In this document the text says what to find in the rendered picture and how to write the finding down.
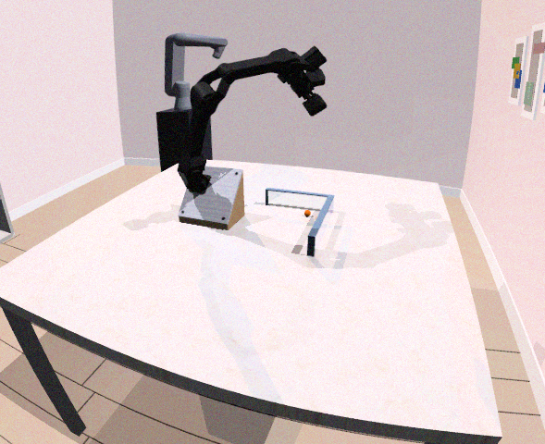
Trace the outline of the clear low l-shaped wall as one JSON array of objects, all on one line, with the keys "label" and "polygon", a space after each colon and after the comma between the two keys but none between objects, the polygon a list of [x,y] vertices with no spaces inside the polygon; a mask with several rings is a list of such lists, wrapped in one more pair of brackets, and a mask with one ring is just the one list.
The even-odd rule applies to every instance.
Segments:
[{"label": "clear low l-shaped wall", "polygon": [[[334,198],[322,221],[322,226],[316,235],[316,250],[319,243],[321,242],[321,239],[327,228],[328,222],[333,214]],[[320,212],[326,199],[327,197],[323,197],[323,196],[280,192],[280,191],[266,191],[266,205],[276,206],[276,207]]]}]

